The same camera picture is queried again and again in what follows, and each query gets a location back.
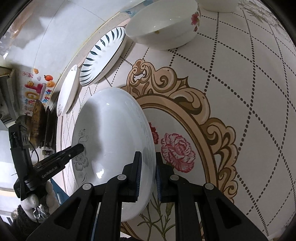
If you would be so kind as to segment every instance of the red flower print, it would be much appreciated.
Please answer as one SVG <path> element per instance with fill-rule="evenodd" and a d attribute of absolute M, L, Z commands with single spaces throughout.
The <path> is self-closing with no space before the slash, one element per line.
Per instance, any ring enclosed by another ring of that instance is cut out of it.
<path fill-rule="evenodd" d="M 181 135 L 165 134 L 161 139 L 161 154 L 180 172 L 190 172 L 194 166 L 195 153 L 190 143 Z"/>
<path fill-rule="evenodd" d="M 191 17 L 191 25 L 195 25 L 195 28 L 194 28 L 194 32 L 196 32 L 198 30 L 198 27 L 200 25 L 200 8 L 198 7 L 197 11 L 192 14 L 192 17 Z"/>
<path fill-rule="evenodd" d="M 192 17 L 191 17 L 191 25 L 197 25 L 197 23 L 199 22 L 199 13 L 196 12 L 194 14 L 192 14 Z"/>
<path fill-rule="evenodd" d="M 156 132 L 156 128 L 151 126 L 151 122 L 149 122 L 149 126 L 152 132 L 154 144 L 156 145 L 158 144 L 158 138 L 159 138 L 158 133 Z"/>

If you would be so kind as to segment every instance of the white glove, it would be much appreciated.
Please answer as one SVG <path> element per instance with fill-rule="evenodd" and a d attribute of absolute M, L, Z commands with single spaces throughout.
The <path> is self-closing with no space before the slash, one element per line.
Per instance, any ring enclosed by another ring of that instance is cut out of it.
<path fill-rule="evenodd" d="M 46 195 L 46 205 L 48 206 L 49 214 L 52 214 L 59 207 L 59 202 L 55 196 L 53 186 L 50 181 L 47 181 L 45 184 L 45 189 L 47 191 Z M 30 195 L 25 200 L 20 202 L 23 210 L 27 216 L 34 222 L 37 220 L 34 218 L 33 211 L 39 205 L 38 197 L 35 194 Z"/>

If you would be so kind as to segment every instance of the white plate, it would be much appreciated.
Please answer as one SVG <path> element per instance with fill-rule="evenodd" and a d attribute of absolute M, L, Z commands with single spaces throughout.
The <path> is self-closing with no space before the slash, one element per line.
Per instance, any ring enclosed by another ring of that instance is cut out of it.
<path fill-rule="evenodd" d="M 140 193 L 136 203 L 123 203 L 121 221 L 127 221 L 146 207 L 155 182 L 155 147 L 149 123 L 126 91 L 107 88 L 95 93 L 83 106 L 75 123 L 72 145 L 85 150 L 72 159 L 75 179 L 99 185 L 121 174 L 142 153 Z"/>
<path fill-rule="evenodd" d="M 91 49 L 80 70 L 79 82 L 87 86 L 106 75 L 121 55 L 126 44 L 124 27 L 106 33 Z"/>
<path fill-rule="evenodd" d="M 77 71 L 77 65 L 74 65 L 68 72 L 64 83 L 59 92 L 59 98 L 57 100 L 57 116 L 63 116 L 67 113 L 75 98 L 76 91 L 79 85 L 79 71 Z"/>

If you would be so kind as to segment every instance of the white tile wall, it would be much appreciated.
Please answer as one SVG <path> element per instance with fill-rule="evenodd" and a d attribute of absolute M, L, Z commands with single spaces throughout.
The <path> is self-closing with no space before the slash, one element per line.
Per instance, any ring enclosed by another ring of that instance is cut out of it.
<path fill-rule="evenodd" d="M 84 9 L 92 12 L 104 21 L 109 20 L 122 8 L 124 8 L 130 0 L 69 0 Z"/>
<path fill-rule="evenodd" d="M 84 7 L 68 0 L 37 1 L 39 4 L 14 40 L 7 58 L 0 62 L 2 66 L 13 66 L 19 70 L 20 114 L 29 115 L 32 114 L 33 104 L 28 104 L 25 92 L 31 90 L 24 85 L 28 81 L 33 81 L 34 86 L 47 83 L 43 76 L 48 74 L 57 83 L 78 50 L 105 23 Z M 33 78 L 22 76 L 23 71 L 34 74 Z"/>
<path fill-rule="evenodd" d="M 34 68 L 58 80 L 77 51 L 103 23 L 84 8 L 64 1 L 44 34 Z"/>

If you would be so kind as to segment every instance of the bowl rim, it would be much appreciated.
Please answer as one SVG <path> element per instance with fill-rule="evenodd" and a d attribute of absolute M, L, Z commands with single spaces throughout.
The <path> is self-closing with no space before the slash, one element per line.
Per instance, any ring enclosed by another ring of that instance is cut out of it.
<path fill-rule="evenodd" d="M 193 4 L 196 3 L 196 7 L 197 7 L 197 8 L 194 9 L 194 10 L 192 10 L 192 13 L 195 13 L 196 10 L 198 9 L 198 3 L 197 3 L 195 0 L 186 0 L 186 1 L 191 1 L 191 3 L 193 3 Z M 157 1 L 157 2 L 153 2 L 152 4 L 150 4 L 150 5 L 146 6 L 146 7 L 144 7 L 144 8 L 141 9 L 139 12 L 137 12 L 137 13 L 131 18 L 131 20 L 128 22 L 128 24 L 126 25 L 126 35 L 127 35 L 128 37 L 130 37 L 130 38 L 135 38 L 135 37 L 140 37 L 140 36 L 146 36 L 146 35 L 148 35 L 148 34 L 154 33 L 155 31 L 158 31 L 158 30 L 161 30 L 161 29 L 169 28 L 170 26 L 172 26 L 172 25 L 174 25 L 174 24 L 181 23 L 181 22 L 183 22 L 183 21 L 187 21 L 189 18 L 191 18 L 192 14 L 189 14 L 188 17 L 183 18 L 183 19 L 181 19 L 180 21 L 175 22 L 175 23 L 173 23 L 173 24 L 170 24 L 170 25 L 168 25 L 168 26 L 165 26 L 165 27 L 163 27 L 163 28 L 157 28 L 157 29 L 155 29 L 155 30 L 153 30 L 153 31 L 150 31 L 150 32 L 147 32 L 147 33 L 144 33 L 144 34 L 141 34 L 141 35 L 133 35 L 133 34 L 129 34 L 129 29 L 130 29 L 130 28 L 133 29 L 133 26 L 131 27 L 131 24 L 133 24 L 134 22 L 137 22 L 137 18 L 138 18 L 143 12 L 145 12 L 145 11 L 149 11 L 152 7 L 155 7 L 155 6 L 157 6 L 157 5 L 159 5 L 159 4 L 163 3 L 163 2 L 174 2 L 174 3 L 179 3 L 178 0 L 174 0 L 174 1 L 172 1 L 172 0 L 159 0 L 159 1 Z"/>

